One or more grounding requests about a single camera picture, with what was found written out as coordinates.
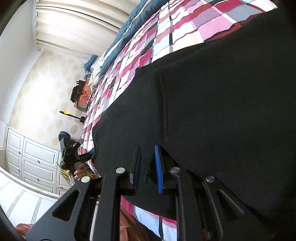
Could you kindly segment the person's left hand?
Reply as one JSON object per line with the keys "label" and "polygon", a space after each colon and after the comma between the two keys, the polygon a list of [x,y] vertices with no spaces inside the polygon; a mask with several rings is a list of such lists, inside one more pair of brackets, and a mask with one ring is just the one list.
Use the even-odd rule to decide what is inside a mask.
{"label": "person's left hand", "polygon": [[84,176],[89,176],[92,179],[97,178],[97,175],[95,175],[87,162],[80,163],[77,167],[77,170],[74,172],[74,179],[77,181]]}

